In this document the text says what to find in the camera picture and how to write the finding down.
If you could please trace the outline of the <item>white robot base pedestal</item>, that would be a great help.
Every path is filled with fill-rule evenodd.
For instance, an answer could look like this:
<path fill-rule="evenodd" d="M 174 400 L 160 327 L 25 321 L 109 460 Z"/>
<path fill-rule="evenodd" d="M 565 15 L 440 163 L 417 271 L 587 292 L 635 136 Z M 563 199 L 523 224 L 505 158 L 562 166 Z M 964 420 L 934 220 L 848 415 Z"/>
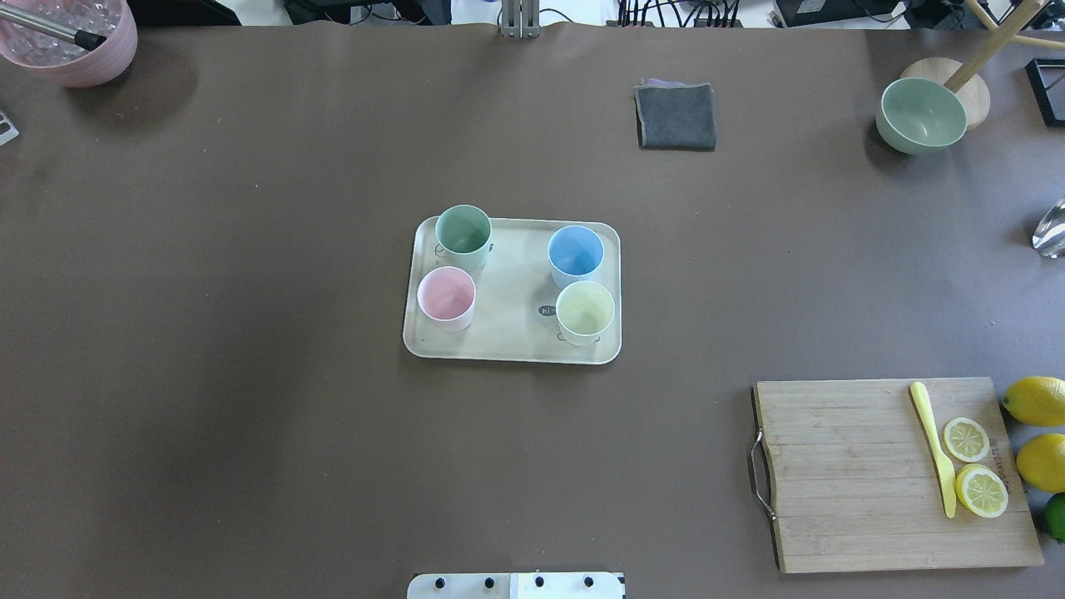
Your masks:
<path fill-rule="evenodd" d="M 412 577 L 407 598 L 625 598 L 615 572 L 473 572 Z"/>

